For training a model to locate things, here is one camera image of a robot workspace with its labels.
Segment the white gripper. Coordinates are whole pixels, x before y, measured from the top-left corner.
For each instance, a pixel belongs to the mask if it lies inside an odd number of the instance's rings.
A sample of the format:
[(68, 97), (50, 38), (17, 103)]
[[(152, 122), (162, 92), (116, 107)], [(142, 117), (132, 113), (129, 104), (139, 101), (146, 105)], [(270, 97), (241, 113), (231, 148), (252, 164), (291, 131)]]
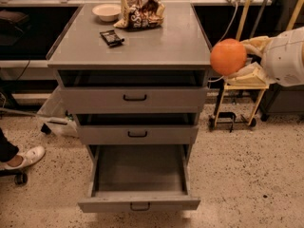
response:
[(262, 57), (226, 77), (231, 86), (261, 87), (272, 83), (281, 86), (304, 85), (304, 28), (287, 30), (277, 37), (258, 36), (241, 41), (246, 52)]

